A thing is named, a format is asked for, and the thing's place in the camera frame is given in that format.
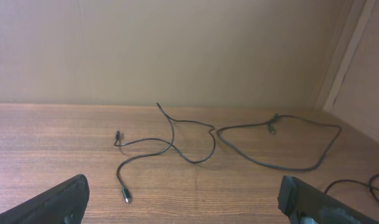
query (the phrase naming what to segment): cord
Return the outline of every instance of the cord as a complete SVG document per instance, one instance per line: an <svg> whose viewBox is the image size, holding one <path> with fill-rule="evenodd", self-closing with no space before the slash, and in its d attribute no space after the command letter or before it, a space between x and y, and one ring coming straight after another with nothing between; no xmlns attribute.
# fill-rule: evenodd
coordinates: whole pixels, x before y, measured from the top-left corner
<svg viewBox="0 0 379 224"><path fill-rule="evenodd" d="M266 162L257 161L256 159L253 159L253 158L250 158L249 156L247 156L243 151L241 151L238 147L236 147L230 141L224 139L222 137L222 135L221 135L223 131L228 130L228 129L233 129L233 128L248 128L248 127L255 127L255 126L262 126L262 125L267 125L268 130L270 131L270 133L271 134L276 134L275 129L272 127L272 124L275 123L275 122L277 122L277 120L279 120L281 118L300 119L301 121L305 121L307 123L311 123L311 124L318 125L318 126L337 128L339 131L333 137L333 139L330 141L330 143L327 145L326 149L324 150L324 152L322 153L322 155L320 156L320 158L318 159L318 161L316 162L316 164L313 165L313 166L311 166L311 167L308 167L308 168L290 168L290 167L284 167L284 166L279 166L279 165L275 165L275 164L269 164L269 163L266 163ZM242 124L242 125L234 125L234 126L229 126L229 127L221 128L221 129L219 129L217 131L217 136L221 139L221 141L223 141L225 144L229 145L231 148L233 148L234 150L236 150L236 152L238 152L244 158L246 158L246 159L250 160L251 162L254 162L254 163L258 164L258 165L269 167L269 168L274 168L274 169L288 170L288 171L311 171L311 170L317 169L322 164L322 161L325 159L325 156L326 156L327 152L332 147L332 145L333 145L334 141L337 139L337 137L340 135L341 130L342 130L341 126L336 125L336 124L324 124L324 123L319 123L319 122L316 122L316 121L311 121L311 120L308 120L308 119L300 118L300 117L297 117L297 116L275 114L274 117L271 118L269 121L265 121L265 122L262 122L262 123L258 123L258 124Z"/></svg>
<svg viewBox="0 0 379 224"><path fill-rule="evenodd" d="M343 180L336 180L336 181L333 181L331 184L329 184L329 186L327 186L326 190L325 190L325 194L327 194L327 192L335 185L335 184L338 184L338 183L343 183L343 182L351 182L351 183L356 183L356 184L360 184L362 186L365 186L365 187L368 187L369 188L369 191L370 193L372 194L373 198L376 200L376 202L379 204L379 198L376 196L376 193L375 193L375 190L379 191L379 188L377 187L374 187L372 184L373 184L373 181L375 179L377 179L379 177L379 174L375 174L373 175L368 183L363 183L361 181L357 181L357 180L348 180L348 179L343 179Z"/></svg>
<svg viewBox="0 0 379 224"><path fill-rule="evenodd" d="M170 147L173 147L180 154L180 156L182 158L184 158L186 161L188 161L191 164L198 164L198 163L204 162L207 159L209 159L213 155L214 150L215 150L215 137L212 134L212 131L215 130L215 127L213 125L211 125L211 124L205 124L205 123L202 123L202 122L199 122L199 121L178 120L178 119L171 118L169 115L166 114L166 112L164 112L164 110L162 109L162 107L160 106L159 103L156 103L156 105L159 108L159 110L162 112L162 114L167 118L167 120L168 120L168 122L170 124L171 131L172 131L171 142L168 142L168 141L166 141L164 139L160 139L160 138L144 138L144 139L139 139L139 140L135 140L135 141L131 141L131 142L120 143L120 131L116 132L116 142L113 144L116 147L128 146L128 145L131 145L131 144L134 144L134 143L138 143L138 142L142 142L142 141L162 141L162 142L168 144L168 146L164 150L162 150L160 152L155 152L155 153L150 153L150 154L143 154L143 155L134 156L134 157L131 157L131 158L125 160L124 162L122 162L119 165L119 167L117 168L117 171L116 171L116 176L117 176L117 179L119 180L119 182L121 184L121 191L123 193L124 199L128 203L130 203L132 201L131 200L131 194L130 194L129 190L127 189L127 186L124 184L124 182L123 182L123 180L121 178L121 175L120 175L121 168L125 164L127 164L128 162L133 161L135 159L148 157L148 156L157 156L157 155L160 155L163 152L166 152L167 150L169 150ZM208 131L208 133L211 135L211 137L213 139L213 149L210 151L210 154L206 158L201 159L199 161L192 161L192 160L188 159L175 145L173 145L173 142L174 142L174 133L175 132L174 132L174 126L172 124L172 121L175 121L177 123L179 123L179 122L195 123L195 124L201 124L201 125L210 127L211 129Z"/></svg>

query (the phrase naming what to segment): tabletop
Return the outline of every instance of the tabletop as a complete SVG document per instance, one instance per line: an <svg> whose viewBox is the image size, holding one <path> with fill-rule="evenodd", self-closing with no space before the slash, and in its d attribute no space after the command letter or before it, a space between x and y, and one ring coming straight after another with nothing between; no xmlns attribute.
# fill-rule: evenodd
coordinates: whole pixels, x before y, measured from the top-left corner
<svg viewBox="0 0 379 224"><path fill-rule="evenodd" d="M283 175L292 175L324 190L337 179L367 182L379 173L379 144L333 116L307 109L173 108L175 119L193 119L216 128L259 123L275 113L339 124L342 134L322 165L311 172L288 172L254 164L217 138L214 155L193 165L170 149L160 156L126 164L121 175L131 191L121 194L116 169L125 159L157 152L170 141L171 128L156 106L0 104L0 213L73 177L84 174L90 200L82 223L289 223L278 209ZM295 119L267 127L230 129L223 136L249 156L289 167L309 167L336 134ZM206 157L213 146L208 127L174 124L176 145L189 159ZM339 184L329 195L379 221L379 205L368 189Z"/></svg>

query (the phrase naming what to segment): white wall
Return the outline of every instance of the white wall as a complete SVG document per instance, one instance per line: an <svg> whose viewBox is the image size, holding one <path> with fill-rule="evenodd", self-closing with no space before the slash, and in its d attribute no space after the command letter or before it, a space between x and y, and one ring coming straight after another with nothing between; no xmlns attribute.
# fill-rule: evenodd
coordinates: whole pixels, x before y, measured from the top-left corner
<svg viewBox="0 0 379 224"><path fill-rule="evenodd" d="M0 102L313 107L352 0L0 0Z"/></svg>
<svg viewBox="0 0 379 224"><path fill-rule="evenodd" d="M345 75L332 113L379 142L379 0Z"/></svg>

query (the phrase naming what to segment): wall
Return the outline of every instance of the wall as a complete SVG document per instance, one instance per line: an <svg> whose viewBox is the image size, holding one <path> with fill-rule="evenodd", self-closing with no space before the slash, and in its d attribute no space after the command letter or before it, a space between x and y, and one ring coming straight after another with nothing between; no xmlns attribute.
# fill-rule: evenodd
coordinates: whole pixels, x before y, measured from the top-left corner
<svg viewBox="0 0 379 224"><path fill-rule="evenodd" d="M351 0L0 0L0 102L313 107Z"/></svg>
<svg viewBox="0 0 379 224"><path fill-rule="evenodd" d="M331 112L379 142L379 0Z"/></svg>

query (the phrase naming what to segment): cable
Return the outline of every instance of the cable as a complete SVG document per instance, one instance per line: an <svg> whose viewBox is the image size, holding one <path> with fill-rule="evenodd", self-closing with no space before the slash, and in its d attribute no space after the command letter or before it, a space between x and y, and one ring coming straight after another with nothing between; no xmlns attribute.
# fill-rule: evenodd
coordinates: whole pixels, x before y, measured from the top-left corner
<svg viewBox="0 0 379 224"><path fill-rule="evenodd" d="M268 130L270 131L270 133L271 134L276 134L275 133L275 129L272 127L272 124L275 123L275 122L277 122L277 120L281 119L281 118L296 118L296 119L300 119L301 121L305 121L307 123L311 123L311 124L318 125L318 126L337 128L339 131L333 137L333 139L330 141L330 143L327 145L326 149L324 150L324 152L322 153L322 155L320 156L320 158L316 162L316 164L313 165L313 166L311 166L311 167L308 167L308 168L290 168L290 167L284 167L284 166L279 166L279 165L275 165L275 164L269 164L269 163L266 163L266 162L257 161L256 159L253 159L253 158L250 158L249 156L247 156L243 151L241 151L238 147L236 147L230 141L224 139L222 137L222 135L221 135L223 131L228 130L228 129L233 129L233 128L248 128L248 127L255 127L255 126L262 126L262 125L267 125ZM325 159L325 156L326 156L327 152L332 147L332 145L333 145L334 141L337 139L337 137L340 135L341 130L342 130L341 126L335 125L335 124L324 124L324 123L319 123L319 122L316 122L316 121L311 121L311 120L308 120L308 119L300 118L300 117L297 117L297 116L275 114L272 119L270 119L269 121L262 122L262 123L258 123L258 124L242 124L242 125L235 125L235 126L229 126L229 127L221 128L221 129L219 129L217 131L217 136L221 139L221 141L223 141L225 144L229 145L231 148L233 148L234 150L236 150L236 152L238 152L244 158L246 158L246 159L250 160L251 162L254 162L254 163L258 164L258 165L269 167L269 168L274 168L274 169L288 170L288 171L311 171L311 170L317 169L322 164L322 161Z"/></svg>
<svg viewBox="0 0 379 224"><path fill-rule="evenodd" d="M171 142L168 142L164 139L160 139L160 138L144 138L144 139L139 139L139 140L135 140L135 141L131 141L131 142L126 142L126 143L120 143L120 131L117 131L116 132L116 142L113 144L114 146L116 147L122 147L122 146L128 146L128 145L131 145L131 144L134 144L134 143L138 143L138 142L142 142L142 141L162 141L162 142L165 142L168 144L168 146L160 151L160 152L155 152L155 153L150 153L150 154L143 154L143 155L138 155L138 156L134 156L134 157L131 157L127 160L125 160L124 162L122 162L119 167L117 168L117 171L116 171L116 176L117 176L117 179L119 180L120 184L121 184L121 191L123 193L123 196L124 196L124 199L126 202L130 203L132 200L131 200L131 194L129 192L129 190L127 189L127 186L124 184L122 178L121 178L121 175L120 175L120 170L121 168L127 164L128 162L130 161L133 161L135 159L139 159L139 158L144 158L144 157L148 157L148 156L157 156L157 155L160 155L162 154L163 152L166 152L167 150L169 150L170 147L173 147L179 154L182 158L184 158L186 161L190 162L191 164L198 164L198 163L201 163L201 162L204 162L206 161L207 159L209 159L213 153L214 153L214 150L215 150L215 137L214 135L212 134L212 131L215 130L215 127L211 124L205 124L205 123L201 123L199 121L190 121L190 120L177 120L177 119L173 119L171 118L169 115L166 114L166 112L164 112L164 110L162 109L162 107L160 106L159 103L156 103L157 107L160 109L160 111L162 112L162 114L167 118L169 124L170 124L170 127L171 127L171 131L172 131L172 138L171 138ZM204 159L201 159L199 161L192 161L190 159L188 159L175 145L173 145L173 142L174 142L174 126L172 124L171 121L175 121L177 123L179 122L185 122L185 123L195 123L195 124L201 124L201 125L205 125L205 126L208 126L210 127L211 129L208 131L208 133L211 135L212 139L213 139L213 149L211 150L210 154L204 158Z"/></svg>
<svg viewBox="0 0 379 224"><path fill-rule="evenodd" d="M378 187L374 187L372 184L373 184L373 181L379 177L379 174L376 174L376 175L373 175L368 183L363 183L361 181L357 181L357 180L348 180L348 179L343 179L343 180L336 180L336 181L333 181L331 184L329 184L329 186L327 186L326 190L325 190L325 194L328 193L328 191L335 185L335 184L338 184L338 183L343 183L343 182L351 182L351 183L356 183L356 184L360 184L362 186L365 186L365 187L368 187L369 188L369 191L370 193L372 194L373 198L376 200L376 202L379 204L379 198L376 196L376 193L375 193L375 190L379 191L379 188Z"/></svg>

